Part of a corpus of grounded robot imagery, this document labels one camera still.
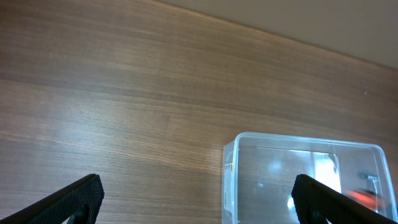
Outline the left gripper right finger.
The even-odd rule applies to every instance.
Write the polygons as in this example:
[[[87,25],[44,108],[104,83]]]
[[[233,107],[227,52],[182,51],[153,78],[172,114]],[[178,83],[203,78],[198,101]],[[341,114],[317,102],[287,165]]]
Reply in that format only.
[[[305,174],[296,176],[292,198],[301,224],[394,223]]]

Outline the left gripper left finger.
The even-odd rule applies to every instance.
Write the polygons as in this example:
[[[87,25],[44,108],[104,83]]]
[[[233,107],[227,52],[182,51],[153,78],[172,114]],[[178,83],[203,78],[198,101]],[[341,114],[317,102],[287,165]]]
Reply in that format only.
[[[89,174],[1,220],[3,224],[94,224],[104,199],[98,174]]]

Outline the orange black needle-nose pliers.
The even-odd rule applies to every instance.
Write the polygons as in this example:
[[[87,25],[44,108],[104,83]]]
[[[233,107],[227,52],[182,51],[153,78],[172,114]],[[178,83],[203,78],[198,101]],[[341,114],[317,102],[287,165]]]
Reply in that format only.
[[[346,196],[375,212],[384,210],[384,201],[378,194],[370,190],[347,190]]]

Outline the clear plastic container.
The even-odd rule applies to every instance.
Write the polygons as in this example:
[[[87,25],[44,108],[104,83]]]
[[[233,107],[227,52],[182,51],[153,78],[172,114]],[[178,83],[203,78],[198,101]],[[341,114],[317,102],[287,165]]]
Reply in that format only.
[[[397,222],[375,144],[241,133],[224,147],[222,190],[227,224]]]

